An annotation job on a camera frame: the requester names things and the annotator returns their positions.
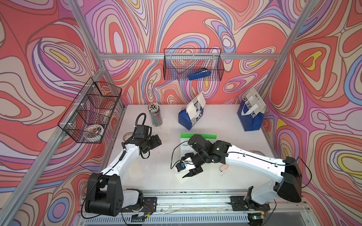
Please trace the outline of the green white paper bag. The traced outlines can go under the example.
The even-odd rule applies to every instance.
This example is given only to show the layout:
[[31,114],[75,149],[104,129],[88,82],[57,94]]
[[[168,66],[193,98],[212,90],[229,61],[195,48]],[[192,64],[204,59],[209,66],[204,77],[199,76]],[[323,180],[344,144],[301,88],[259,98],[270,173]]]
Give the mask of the green white paper bag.
[[196,153],[196,150],[193,149],[189,144],[188,141],[194,136],[197,135],[196,138],[202,137],[205,140],[210,141],[211,143],[216,142],[218,135],[217,134],[196,134],[196,133],[180,133],[180,155],[185,155],[187,153]]

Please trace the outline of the blue white paper bag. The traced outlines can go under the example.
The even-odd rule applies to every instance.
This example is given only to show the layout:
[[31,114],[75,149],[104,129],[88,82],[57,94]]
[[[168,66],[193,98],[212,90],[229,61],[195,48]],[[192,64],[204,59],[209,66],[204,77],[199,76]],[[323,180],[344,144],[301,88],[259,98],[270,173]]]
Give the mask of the blue white paper bag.
[[206,101],[203,93],[198,94],[192,101],[181,109],[178,114],[178,122],[190,131],[197,121],[203,116],[205,105]]

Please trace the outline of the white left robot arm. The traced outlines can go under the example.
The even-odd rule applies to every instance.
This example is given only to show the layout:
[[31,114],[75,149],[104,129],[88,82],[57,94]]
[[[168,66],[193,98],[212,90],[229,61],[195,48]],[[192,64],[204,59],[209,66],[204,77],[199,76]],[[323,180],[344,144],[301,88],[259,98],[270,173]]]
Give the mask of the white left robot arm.
[[142,210],[143,192],[138,189],[122,188],[121,178],[139,156],[162,145],[152,128],[136,125],[130,138],[121,143],[121,152],[102,172],[90,175],[82,210],[96,215],[117,216],[122,210]]

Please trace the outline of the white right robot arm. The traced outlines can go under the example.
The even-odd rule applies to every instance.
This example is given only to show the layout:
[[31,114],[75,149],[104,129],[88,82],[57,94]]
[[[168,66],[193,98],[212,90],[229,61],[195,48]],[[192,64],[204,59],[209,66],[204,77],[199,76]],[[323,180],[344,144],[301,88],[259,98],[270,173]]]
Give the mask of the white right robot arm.
[[193,152],[186,153],[179,161],[171,165],[177,172],[187,171],[185,177],[193,177],[203,172],[206,163],[236,165],[270,179],[260,186],[250,186],[246,196],[231,197],[234,211],[269,211],[269,201],[278,198],[299,203],[302,200],[302,173],[297,159],[269,158],[252,153],[217,140],[214,143],[200,134],[193,135],[187,144]]

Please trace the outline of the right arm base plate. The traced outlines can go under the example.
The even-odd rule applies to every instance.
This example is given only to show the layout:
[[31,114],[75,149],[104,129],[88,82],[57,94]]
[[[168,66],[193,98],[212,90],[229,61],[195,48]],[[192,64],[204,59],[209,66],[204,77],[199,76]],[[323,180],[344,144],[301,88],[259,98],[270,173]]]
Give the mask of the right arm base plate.
[[270,210],[268,203],[258,204],[253,201],[247,201],[244,196],[231,196],[228,204],[232,206],[233,211],[268,212]]

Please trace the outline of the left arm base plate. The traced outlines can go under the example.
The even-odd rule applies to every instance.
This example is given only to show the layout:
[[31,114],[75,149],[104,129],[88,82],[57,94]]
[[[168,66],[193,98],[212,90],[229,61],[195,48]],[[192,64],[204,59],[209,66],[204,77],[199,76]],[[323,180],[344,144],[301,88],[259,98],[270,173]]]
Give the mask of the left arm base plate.
[[157,197],[144,197],[141,203],[134,206],[122,208],[122,212],[126,213],[154,213],[157,209]]

